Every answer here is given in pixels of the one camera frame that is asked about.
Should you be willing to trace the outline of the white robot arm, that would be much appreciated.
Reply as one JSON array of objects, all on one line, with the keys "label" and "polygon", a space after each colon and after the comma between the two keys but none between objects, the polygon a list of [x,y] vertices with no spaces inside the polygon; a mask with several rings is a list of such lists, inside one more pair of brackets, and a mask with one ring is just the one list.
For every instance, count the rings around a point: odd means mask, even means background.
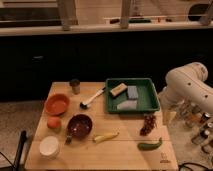
[{"label": "white robot arm", "polygon": [[170,70],[166,76],[166,86],[159,93],[163,124],[174,118],[175,108],[184,101],[191,101],[204,112],[213,114],[213,87],[205,84],[208,78],[206,66],[192,62]]}]

